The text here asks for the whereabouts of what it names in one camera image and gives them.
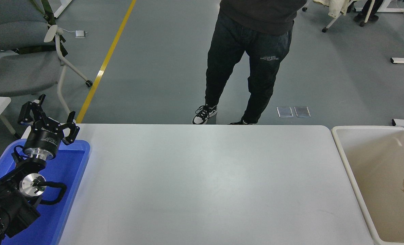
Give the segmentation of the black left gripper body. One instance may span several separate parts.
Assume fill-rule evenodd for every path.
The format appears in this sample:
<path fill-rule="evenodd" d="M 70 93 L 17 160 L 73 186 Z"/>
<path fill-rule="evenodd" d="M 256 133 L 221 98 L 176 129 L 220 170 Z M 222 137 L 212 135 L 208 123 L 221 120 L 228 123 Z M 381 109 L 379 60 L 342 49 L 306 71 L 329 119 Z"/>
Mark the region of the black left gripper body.
<path fill-rule="evenodd" d="M 60 122 L 48 118 L 29 123 L 31 132 L 22 148 L 25 155 L 32 156 L 41 153 L 47 159 L 54 159 L 63 138 L 63 131 L 57 130 Z"/>

